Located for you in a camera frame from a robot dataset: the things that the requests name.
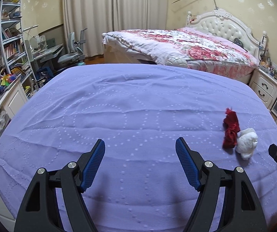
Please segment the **grey desk chair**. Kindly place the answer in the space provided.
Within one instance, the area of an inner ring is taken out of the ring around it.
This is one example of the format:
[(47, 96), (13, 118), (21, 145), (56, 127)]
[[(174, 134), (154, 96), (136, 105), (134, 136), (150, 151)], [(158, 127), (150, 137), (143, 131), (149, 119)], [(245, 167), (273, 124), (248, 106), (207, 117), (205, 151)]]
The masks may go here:
[(60, 68), (68, 68), (70, 66), (82, 66), (85, 64), (85, 54), (83, 53), (83, 46), (86, 43), (85, 40), (85, 31), (88, 28), (85, 28), (80, 31), (80, 39), (76, 41), (75, 33), (71, 32), (68, 35), (67, 46), (69, 53), (62, 55), (58, 59), (58, 66)]

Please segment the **dark red crumpled wrapper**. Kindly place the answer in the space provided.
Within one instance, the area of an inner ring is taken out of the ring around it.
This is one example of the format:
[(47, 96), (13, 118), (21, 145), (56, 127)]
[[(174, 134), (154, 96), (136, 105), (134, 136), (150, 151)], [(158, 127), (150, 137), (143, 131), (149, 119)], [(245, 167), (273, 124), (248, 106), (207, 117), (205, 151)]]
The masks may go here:
[(237, 134), (240, 132), (237, 114), (230, 108), (225, 110), (226, 117), (223, 120), (224, 126), (224, 149), (233, 149), (237, 145)]

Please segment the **white nightstand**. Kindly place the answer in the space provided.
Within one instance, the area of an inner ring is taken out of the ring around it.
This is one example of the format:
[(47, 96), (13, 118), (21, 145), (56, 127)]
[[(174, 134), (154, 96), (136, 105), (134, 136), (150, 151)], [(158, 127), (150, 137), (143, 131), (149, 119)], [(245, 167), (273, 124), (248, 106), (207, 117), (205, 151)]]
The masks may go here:
[(271, 110), (277, 99), (277, 80), (262, 69), (253, 72), (249, 87), (262, 100), (268, 110)]

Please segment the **purple bed cover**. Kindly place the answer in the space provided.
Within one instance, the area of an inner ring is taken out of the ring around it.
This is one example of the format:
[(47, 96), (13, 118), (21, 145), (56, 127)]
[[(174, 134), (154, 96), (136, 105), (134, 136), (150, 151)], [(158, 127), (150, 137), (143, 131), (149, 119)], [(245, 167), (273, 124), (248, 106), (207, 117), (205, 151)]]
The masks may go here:
[[(223, 148), (227, 108), (241, 131), (258, 136), (249, 160)], [(277, 164), (268, 154), (277, 125), (261, 99), (230, 78), (146, 64), (74, 67), (42, 87), (0, 137), (1, 199), (16, 216), (37, 169), (59, 170), (102, 139), (104, 158), (83, 194), (97, 229), (182, 231), (198, 193), (177, 157), (179, 137), (220, 168), (244, 168), (267, 224), (277, 221)]]

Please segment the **floral quilt bed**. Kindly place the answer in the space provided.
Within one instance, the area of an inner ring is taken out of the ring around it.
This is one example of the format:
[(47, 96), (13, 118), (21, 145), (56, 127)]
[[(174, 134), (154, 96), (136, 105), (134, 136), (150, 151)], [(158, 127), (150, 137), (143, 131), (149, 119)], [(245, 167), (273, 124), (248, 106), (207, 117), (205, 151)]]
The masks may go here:
[(107, 62), (133, 62), (204, 71), (240, 80), (259, 66), (256, 48), (193, 28), (129, 29), (102, 35)]

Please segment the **bookshelf with books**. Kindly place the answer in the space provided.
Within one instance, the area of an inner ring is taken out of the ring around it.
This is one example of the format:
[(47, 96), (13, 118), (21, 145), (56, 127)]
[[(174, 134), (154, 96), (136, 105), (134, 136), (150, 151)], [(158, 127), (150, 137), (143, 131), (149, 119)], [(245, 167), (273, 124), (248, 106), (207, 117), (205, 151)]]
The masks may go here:
[(20, 78), (27, 96), (38, 89), (27, 54), (22, 27), (21, 0), (0, 1), (0, 75)]

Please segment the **white tufted headboard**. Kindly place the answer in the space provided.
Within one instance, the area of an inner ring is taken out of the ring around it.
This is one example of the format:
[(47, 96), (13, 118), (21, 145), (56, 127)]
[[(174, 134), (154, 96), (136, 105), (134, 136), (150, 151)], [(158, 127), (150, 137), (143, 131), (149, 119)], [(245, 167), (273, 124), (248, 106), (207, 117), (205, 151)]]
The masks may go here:
[(188, 11), (186, 26), (230, 41), (237, 38), (242, 42), (244, 49), (258, 59), (266, 47), (266, 31), (263, 32), (264, 41), (259, 41), (252, 35), (251, 28), (224, 9), (215, 9), (201, 15), (193, 15)]

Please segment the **white crumpled tissue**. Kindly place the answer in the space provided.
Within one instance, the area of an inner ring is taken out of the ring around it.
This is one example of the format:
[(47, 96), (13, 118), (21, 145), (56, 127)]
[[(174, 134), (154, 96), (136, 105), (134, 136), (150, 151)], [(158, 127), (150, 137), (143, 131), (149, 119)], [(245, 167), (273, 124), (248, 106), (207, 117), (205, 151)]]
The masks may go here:
[(247, 128), (240, 131), (237, 137), (235, 151), (243, 160), (249, 160), (258, 145), (258, 136), (253, 128)]

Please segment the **grey study desk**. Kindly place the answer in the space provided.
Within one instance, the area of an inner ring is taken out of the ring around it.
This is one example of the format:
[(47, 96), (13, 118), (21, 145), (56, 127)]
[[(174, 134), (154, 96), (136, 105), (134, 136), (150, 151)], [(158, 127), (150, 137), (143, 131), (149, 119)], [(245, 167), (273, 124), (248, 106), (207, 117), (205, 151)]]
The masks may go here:
[(54, 66), (52, 63), (52, 59), (55, 59), (56, 57), (61, 54), (61, 52), (64, 50), (63, 44), (58, 44), (54, 47), (51, 47), (49, 49), (44, 50), (39, 55), (34, 56), (32, 54), (32, 48), (30, 46), (30, 41), (25, 40), (24, 41), (24, 47), (27, 54), (27, 59), (31, 68), (32, 75), (36, 81), (39, 80), (39, 78), (36, 76), (36, 72), (46, 63), (48, 62), (49, 68), (52, 72), (54, 72)]

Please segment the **beige curtain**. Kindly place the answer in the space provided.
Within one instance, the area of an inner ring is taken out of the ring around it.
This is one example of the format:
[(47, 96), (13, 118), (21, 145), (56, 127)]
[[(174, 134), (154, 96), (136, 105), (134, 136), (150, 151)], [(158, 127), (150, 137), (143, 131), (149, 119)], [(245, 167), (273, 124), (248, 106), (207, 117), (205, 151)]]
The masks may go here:
[(165, 29), (168, 0), (63, 0), (65, 35), (85, 31), (84, 53), (103, 54), (102, 34), (127, 29)]

